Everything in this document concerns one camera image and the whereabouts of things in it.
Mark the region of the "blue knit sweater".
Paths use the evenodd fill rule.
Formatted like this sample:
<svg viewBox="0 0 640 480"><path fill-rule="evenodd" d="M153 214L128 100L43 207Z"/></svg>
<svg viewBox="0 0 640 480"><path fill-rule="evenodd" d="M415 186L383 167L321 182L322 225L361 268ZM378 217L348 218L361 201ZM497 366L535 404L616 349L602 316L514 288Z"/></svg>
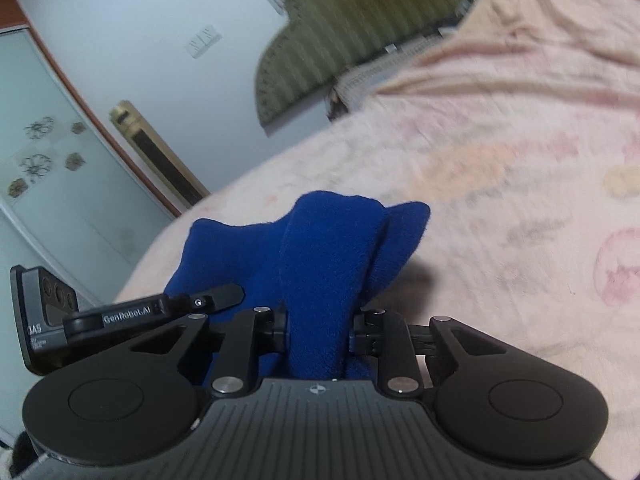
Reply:
<svg viewBox="0 0 640 480"><path fill-rule="evenodd" d="M262 377L368 379L348 353L354 312L392 284L416 251L431 209L421 202L316 191L283 218L250 226L196 220L166 295L227 284L245 292L244 309L288 311L288 353L259 361Z"/></svg>

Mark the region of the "frosted glass sliding door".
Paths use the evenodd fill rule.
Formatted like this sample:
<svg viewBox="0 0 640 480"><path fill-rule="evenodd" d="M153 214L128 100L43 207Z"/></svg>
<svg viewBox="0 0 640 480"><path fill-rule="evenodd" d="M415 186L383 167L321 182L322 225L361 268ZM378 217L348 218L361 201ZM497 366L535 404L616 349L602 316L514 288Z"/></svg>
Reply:
<svg viewBox="0 0 640 480"><path fill-rule="evenodd" d="M1 0L1 441L22 430L10 270L45 266L81 307L108 304L177 209L135 172L49 63L17 0Z"/></svg>

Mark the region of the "pink floral bed sheet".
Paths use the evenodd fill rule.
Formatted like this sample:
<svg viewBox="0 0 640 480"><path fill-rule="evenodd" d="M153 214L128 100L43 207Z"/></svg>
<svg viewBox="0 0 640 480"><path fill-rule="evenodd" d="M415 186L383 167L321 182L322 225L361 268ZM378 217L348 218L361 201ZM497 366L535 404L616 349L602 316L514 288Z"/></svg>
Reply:
<svg viewBox="0 0 640 480"><path fill-rule="evenodd" d="M639 0L478 0L346 115L172 222L120 292L160 292L191 224L276 220L303 194L431 209L380 304L448 315L590 380L594 452L639 473Z"/></svg>

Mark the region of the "olive green padded headboard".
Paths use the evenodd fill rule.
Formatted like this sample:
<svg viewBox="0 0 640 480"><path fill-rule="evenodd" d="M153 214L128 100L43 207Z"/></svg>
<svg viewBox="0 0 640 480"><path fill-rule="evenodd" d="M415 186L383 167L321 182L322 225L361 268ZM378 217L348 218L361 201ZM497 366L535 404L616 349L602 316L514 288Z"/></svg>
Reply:
<svg viewBox="0 0 640 480"><path fill-rule="evenodd" d="M257 116L268 126L300 100L390 44L451 18L462 0L284 0L288 21L262 54Z"/></svg>

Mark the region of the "white wall socket panel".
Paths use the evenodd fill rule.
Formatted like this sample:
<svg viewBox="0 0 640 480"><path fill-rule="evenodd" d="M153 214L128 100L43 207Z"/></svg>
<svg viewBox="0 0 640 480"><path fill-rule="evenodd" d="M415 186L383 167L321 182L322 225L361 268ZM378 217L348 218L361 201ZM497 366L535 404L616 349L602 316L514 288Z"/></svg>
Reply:
<svg viewBox="0 0 640 480"><path fill-rule="evenodd" d="M206 25L186 43L186 52L191 58L199 58L221 38L218 29L213 25Z"/></svg>

